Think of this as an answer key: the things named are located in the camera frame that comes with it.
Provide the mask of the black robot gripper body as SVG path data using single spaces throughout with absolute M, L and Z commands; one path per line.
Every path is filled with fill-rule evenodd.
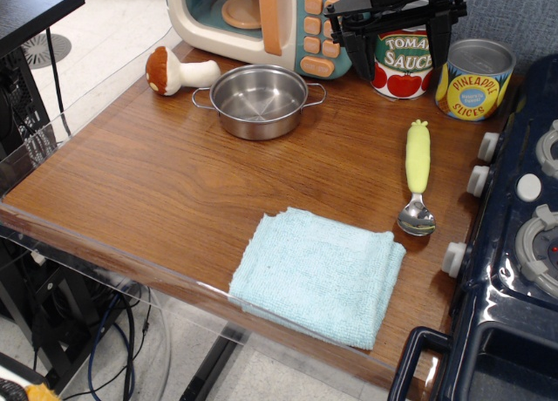
M 454 25 L 466 14 L 466 0 L 339 0 L 324 12 L 337 44 L 352 32 L 384 33 L 427 24 L 437 16 Z

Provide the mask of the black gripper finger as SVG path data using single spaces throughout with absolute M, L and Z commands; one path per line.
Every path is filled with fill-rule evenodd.
M 368 34 L 348 31 L 343 34 L 344 48 L 357 75 L 363 80 L 375 78 L 375 41 Z
M 442 66 L 448 56 L 452 35 L 452 22 L 448 15 L 432 17 L 426 24 L 432 67 Z

